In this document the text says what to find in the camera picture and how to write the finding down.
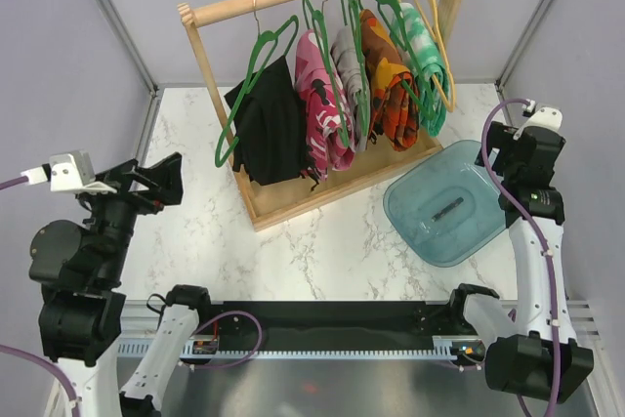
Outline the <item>green hanger with black trousers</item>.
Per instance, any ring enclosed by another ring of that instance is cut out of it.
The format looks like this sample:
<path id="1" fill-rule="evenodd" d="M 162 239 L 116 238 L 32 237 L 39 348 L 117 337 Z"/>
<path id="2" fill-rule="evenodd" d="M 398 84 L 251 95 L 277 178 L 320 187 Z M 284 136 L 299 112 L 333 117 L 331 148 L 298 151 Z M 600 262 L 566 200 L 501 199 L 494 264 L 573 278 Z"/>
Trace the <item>green hanger with black trousers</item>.
<path id="1" fill-rule="evenodd" d="M 234 105 L 230 109 L 227 121 L 223 125 L 222 132 L 217 141 L 214 163 L 218 168 L 222 167 L 227 162 L 239 143 L 239 137 L 237 135 L 230 138 L 229 135 L 231 134 L 231 127 L 234 123 L 234 118 L 238 114 L 243 99 L 254 89 L 255 85 L 260 80 L 264 70 L 267 68 L 269 61 L 273 56 L 273 53 L 279 45 L 280 37 L 290 26 L 293 26 L 293 32 L 283 52 L 283 54 L 286 55 L 289 53 L 299 31 L 300 21 L 297 15 L 290 16 L 276 30 L 261 30 L 261 24 L 257 15 L 257 0 L 253 0 L 252 7 L 253 16 L 257 24 L 257 39 L 250 53 L 243 84 L 236 95 Z"/>

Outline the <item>black trousers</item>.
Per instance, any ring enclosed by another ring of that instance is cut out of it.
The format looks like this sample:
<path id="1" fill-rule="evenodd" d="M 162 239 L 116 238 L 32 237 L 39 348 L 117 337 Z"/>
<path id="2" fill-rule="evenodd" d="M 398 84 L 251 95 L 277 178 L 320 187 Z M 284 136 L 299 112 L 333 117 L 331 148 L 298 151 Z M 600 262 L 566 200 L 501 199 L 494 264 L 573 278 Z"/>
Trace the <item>black trousers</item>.
<path id="1" fill-rule="evenodd" d="M 232 170 L 261 186 L 296 179 L 306 166 L 304 104 L 294 90 L 287 59 L 268 65 L 234 117 L 239 142 Z"/>

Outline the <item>pink camouflage trousers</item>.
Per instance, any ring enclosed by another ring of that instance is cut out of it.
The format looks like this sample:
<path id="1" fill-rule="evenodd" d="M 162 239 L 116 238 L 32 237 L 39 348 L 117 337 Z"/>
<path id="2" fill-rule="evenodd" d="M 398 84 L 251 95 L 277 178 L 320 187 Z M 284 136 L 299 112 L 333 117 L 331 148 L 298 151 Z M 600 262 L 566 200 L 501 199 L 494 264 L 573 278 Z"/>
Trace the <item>pink camouflage trousers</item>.
<path id="1" fill-rule="evenodd" d="M 295 90 L 304 104 L 306 164 L 316 184 L 331 171 L 345 171 L 354 160 L 354 124 L 345 89 L 335 68 L 327 70 L 312 29 L 296 49 Z"/>

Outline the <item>green hanger with pink trousers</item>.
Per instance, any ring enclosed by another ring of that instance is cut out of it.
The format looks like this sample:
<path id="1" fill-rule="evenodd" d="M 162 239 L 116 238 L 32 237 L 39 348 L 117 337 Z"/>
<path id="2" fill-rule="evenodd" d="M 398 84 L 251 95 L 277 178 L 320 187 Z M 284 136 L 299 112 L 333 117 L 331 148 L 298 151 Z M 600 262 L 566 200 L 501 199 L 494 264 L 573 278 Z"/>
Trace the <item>green hanger with pink trousers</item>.
<path id="1" fill-rule="evenodd" d="M 313 6 L 311 0 L 302 0 L 302 7 L 305 23 L 307 27 L 311 27 L 313 30 L 324 69 L 330 78 L 330 84 L 332 87 L 334 98 L 336 100 L 336 107 L 340 117 L 340 126 L 337 129 L 338 136 L 343 146 L 349 147 L 350 134 L 348 129 L 348 123 L 346 121 L 345 112 L 343 111 L 343 107 L 341 105 L 336 76 L 335 72 L 333 71 L 333 65 L 331 63 L 331 54 L 328 45 L 328 34 L 325 25 L 325 18 L 323 15 L 323 8 L 327 1 L 328 0 L 322 1 L 321 8 L 319 10 Z"/>

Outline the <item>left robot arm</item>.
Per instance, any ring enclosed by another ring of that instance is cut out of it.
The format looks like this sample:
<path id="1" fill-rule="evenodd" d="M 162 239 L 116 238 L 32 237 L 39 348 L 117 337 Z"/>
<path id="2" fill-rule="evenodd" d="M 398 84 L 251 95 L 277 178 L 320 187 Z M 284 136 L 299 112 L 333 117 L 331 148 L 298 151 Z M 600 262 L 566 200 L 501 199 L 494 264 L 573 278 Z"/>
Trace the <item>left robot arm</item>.
<path id="1" fill-rule="evenodd" d="M 38 324 L 44 355 L 63 376 L 74 416 L 158 416 L 172 373 L 192 333 L 213 322 L 204 287 L 176 285 L 164 298 L 155 338 L 135 373 L 117 380 L 121 315 L 118 292 L 138 217 L 181 203 L 182 156 L 174 152 L 143 168 L 135 159 L 95 173 L 77 150 L 50 157 L 29 176 L 53 192 L 70 193 L 88 211 L 77 224 L 56 220 L 30 244 L 29 277 L 41 286 Z"/>

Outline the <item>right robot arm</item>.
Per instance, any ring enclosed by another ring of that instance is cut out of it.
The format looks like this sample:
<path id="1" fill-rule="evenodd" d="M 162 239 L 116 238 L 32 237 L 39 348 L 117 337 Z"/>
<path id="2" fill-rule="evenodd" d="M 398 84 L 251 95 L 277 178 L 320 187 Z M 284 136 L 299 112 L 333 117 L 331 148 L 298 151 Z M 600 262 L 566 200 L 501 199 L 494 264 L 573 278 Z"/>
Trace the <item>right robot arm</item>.
<path id="1" fill-rule="evenodd" d="M 485 347 L 487 386 L 547 402 L 552 415 L 594 368 L 578 343 L 563 282 L 563 197 L 551 184 L 565 139 L 549 128 L 492 122 L 476 163 L 500 191 L 516 259 L 518 299 L 509 314 L 491 289 L 461 284 L 446 309 L 449 327 L 477 332 Z"/>

